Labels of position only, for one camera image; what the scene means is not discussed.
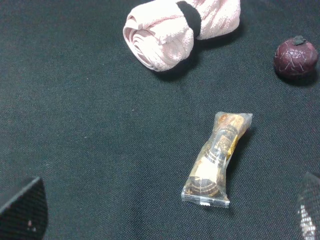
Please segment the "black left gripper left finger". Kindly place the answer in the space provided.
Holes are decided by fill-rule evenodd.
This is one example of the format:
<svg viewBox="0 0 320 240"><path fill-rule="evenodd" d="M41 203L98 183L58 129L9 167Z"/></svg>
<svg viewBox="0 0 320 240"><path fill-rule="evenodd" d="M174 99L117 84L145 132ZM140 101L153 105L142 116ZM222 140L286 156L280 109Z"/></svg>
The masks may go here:
<svg viewBox="0 0 320 240"><path fill-rule="evenodd" d="M43 240L48 226L44 181L27 177L0 193L0 238Z"/></svg>

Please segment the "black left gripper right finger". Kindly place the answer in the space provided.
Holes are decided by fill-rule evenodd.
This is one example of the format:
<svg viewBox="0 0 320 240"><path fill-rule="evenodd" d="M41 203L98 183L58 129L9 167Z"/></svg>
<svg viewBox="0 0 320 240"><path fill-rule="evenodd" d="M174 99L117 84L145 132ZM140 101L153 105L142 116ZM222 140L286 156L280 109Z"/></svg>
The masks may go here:
<svg viewBox="0 0 320 240"><path fill-rule="evenodd" d="M296 202L297 225L304 240L320 239L320 175L306 172Z"/></svg>

